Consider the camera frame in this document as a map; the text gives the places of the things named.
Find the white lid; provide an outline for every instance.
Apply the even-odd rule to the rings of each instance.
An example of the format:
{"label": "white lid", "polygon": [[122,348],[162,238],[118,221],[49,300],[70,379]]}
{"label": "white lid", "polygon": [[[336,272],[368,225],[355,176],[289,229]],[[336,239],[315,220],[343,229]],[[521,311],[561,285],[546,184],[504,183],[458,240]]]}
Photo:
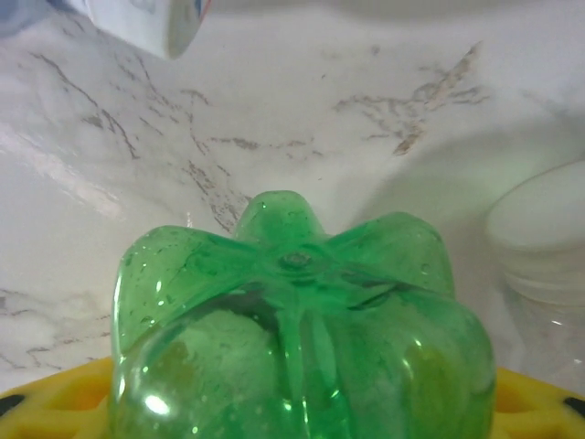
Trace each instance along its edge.
{"label": "white lid", "polygon": [[555,168],[503,196],[487,235],[520,294],[585,306],[585,161]]}
{"label": "white lid", "polygon": [[86,0],[93,24],[164,59],[183,54],[210,0]]}

